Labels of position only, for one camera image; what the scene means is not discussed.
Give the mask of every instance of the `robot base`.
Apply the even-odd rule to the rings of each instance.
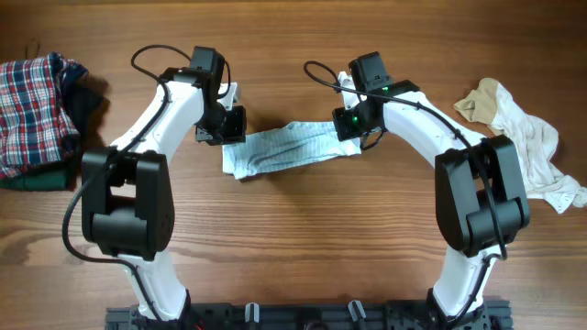
[[[108,309],[105,330],[431,330],[442,327],[426,301],[363,304],[364,322],[353,322],[345,304],[260,306],[259,322],[246,322],[245,306],[194,303],[183,324],[156,324],[138,315],[137,306]],[[486,301],[482,314],[459,330],[513,330],[509,302]]]

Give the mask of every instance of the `plaid fabric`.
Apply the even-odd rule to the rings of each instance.
[[[0,180],[73,154],[79,133],[61,97],[85,73],[54,52],[0,66]]]

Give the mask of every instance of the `crumpled cloth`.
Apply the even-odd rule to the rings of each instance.
[[[338,141],[332,122],[291,122],[222,147],[222,171],[240,180],[259,173],[360,154],[357,138]]]
[[[514,141],[528,198],[544,199],[559,214],[571,204],[587,204],[587,189],[550,162],[559,132],[546,121],[527,115],[498,81],[483,78],[479,88],[454,107],[470,122],[487,124],[493,133]]]
[[[79,133],[62,96],[86,73],[56,52],[0,65],[0,180],[75,153]]]

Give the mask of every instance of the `wooden table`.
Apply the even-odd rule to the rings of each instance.
[[[559,131],[555,165],[587,185],[582,2],[25,3],[0,7],[0,60],[22,58],[37,38],[41,54],[57,50],[106,79],[106,144],[154,94],[153,81],[129,65],[144,45],[219,50],[242,86],[249,133],[329,120],[342,100],[306,77],[303,63],[342,71],[378,50],[392,76],[421,86],[461,123],[453,103],[481,78],[496,78],[529,114]],[[166,50],[138,61],[155,72],[185,65]],[[482,125],[467,127],[489,134]],[[388,135],[360,157],[250,181],[226,176],[221,165],[220,148],[197,144],[192,134],[171,165],[170,247],[195,302],[424,299],[437,279],[446,243],[436,224],[434,172],[400,138]],[[71,198],[0,192],[0,328],[99,329],[106,307],[135,302],[119,267],[82,264],[63,248],[61,217]],[[517,329],[584,328],[587,211],[558,215],[541,200],[530,206],[530,226],[494,269],[486,295],[512,302]],[[79,219],[78,208],[75,245],[99,255],[83,241]]]

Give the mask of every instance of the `light blue cloth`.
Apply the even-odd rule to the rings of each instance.
[[[259,173],[360,154],[359,139],[338,141],[332,122],[291,122],[222,147],[222,171],[243,179]]]

